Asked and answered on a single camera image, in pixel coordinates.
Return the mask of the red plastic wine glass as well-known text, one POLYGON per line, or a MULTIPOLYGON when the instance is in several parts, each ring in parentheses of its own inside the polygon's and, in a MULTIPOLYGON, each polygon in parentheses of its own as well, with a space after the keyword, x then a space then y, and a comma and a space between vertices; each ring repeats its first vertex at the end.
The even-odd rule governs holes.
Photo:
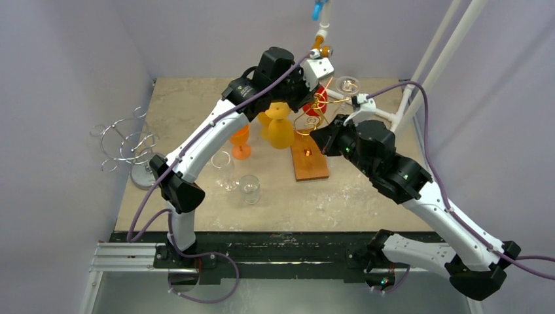
POLYGON ((313 101, 303 106, 302 110, 308 116, 320 116, 327 112, 328 95, 323 86, 320 86, 314 94, 313 101))

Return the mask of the gold rack with wooden base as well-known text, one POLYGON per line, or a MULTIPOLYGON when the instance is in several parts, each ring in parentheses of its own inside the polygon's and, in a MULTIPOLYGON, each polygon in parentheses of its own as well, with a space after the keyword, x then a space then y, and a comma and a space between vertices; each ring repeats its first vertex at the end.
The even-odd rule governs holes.
MULTIPOLYGON (((332 79, 329 79, 323 86, 327 95, 329 94, 329 85, 332 79)), ((339 103, 340 100, 330 100, 329 104, 339 103)), ((327 165, 326 157, 320 153, 314 140, 310 137, 310 133, 317 130, 327 123, 327 118, 324 115, 308 116, 302 110, 298 112, 293 120, 295 140, 291 146, 291 156, 293 161, 293 171, 295 174, 295 181, 308 182, 328 179, 330 176, 329 167, 327 165)))

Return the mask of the clear tall flute glass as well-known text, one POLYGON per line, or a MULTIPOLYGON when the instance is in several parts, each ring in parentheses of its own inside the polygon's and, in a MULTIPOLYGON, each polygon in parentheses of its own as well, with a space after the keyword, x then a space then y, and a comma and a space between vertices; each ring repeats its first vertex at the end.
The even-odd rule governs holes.
POLYGON ((351 76, 342 76, 336 79, 336 91, 341 96, 338 100, 343 99, 345 105, 352 105, 352 96, 359 93, 360 84, 359 80, 351 76))

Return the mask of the clear wine glass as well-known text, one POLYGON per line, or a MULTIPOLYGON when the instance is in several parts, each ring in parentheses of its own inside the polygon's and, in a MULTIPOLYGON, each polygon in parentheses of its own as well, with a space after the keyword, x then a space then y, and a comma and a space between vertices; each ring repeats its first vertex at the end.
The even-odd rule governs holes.
POLYGON ((230 192, 237 189, 234 176, 234 161, 227 151, 216 152, 211 157, 211 165, 216 171, 216 183, 224 190, 230 192))

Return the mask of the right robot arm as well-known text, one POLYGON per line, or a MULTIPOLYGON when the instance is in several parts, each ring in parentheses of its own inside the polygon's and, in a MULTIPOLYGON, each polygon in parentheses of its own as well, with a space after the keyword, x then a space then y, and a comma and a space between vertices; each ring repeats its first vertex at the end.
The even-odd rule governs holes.
POLYGON ((448 205, 431 174, 396 151, 395 134, 383 122, 355 124, 339 114, 310 135, 322 154, 348 160, 381 195, 419 216, 441 238, 439 243, 425 243, 380 230, 367 245, 369 268, 387 262, 415 266, 446 278, 458 292, 477 301, 501 288, 506 268, 520 254, 520 247, 491 236, 456 206, 448 205))

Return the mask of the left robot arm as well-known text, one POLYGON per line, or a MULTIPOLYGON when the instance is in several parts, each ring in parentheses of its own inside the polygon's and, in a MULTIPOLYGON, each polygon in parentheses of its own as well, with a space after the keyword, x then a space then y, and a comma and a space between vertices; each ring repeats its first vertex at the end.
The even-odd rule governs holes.
POLYGON ((155 185, 168 203, 170 260, 178 267, 195 259, 195 210, 206 193, 196 184, 205 164, 238 131, 272 103, 285 103, 298 112, 314 99, 320 81, 333 74, 330 60, 313 49, 299 60, 284 48, 270 47, 257 65, 230 81, 209 116, 180 146, 165 157, 155 155, 149 165, 155 185))

